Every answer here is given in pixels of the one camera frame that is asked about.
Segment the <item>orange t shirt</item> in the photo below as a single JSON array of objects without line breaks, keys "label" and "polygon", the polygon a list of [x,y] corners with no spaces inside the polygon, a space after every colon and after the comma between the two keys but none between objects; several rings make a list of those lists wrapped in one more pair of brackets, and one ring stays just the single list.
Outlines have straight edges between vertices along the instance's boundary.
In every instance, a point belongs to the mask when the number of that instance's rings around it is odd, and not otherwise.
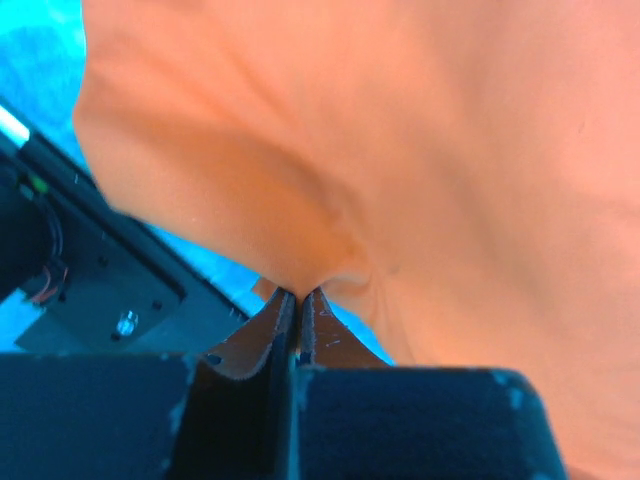
[{"label": "orange t shirt", "polygon": [[635,1],[86,1],[117,211],[322,287],[401,365],[518,370],[574,479],[639,475]]}]

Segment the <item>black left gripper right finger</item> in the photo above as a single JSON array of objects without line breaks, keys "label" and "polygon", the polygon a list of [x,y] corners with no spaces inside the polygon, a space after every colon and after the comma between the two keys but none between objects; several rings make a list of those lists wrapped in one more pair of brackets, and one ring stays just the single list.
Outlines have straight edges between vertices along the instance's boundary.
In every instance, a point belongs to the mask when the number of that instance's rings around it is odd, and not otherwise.
[{"label": "black left gripper right finger", "polygon": [[298,479],[564,479],[545,408],[519,373],[384,364],[304,301],[294,372]]}]

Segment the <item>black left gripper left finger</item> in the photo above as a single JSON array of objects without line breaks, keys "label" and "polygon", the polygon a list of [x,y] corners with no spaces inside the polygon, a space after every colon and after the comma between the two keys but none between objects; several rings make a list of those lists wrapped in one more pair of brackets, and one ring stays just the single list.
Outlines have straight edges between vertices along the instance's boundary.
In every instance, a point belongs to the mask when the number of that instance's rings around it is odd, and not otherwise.
[{"label": "black left gripper left finger", "polygon": [[5,354],[5,479],[272,479],[295,303],[202,354]]}]

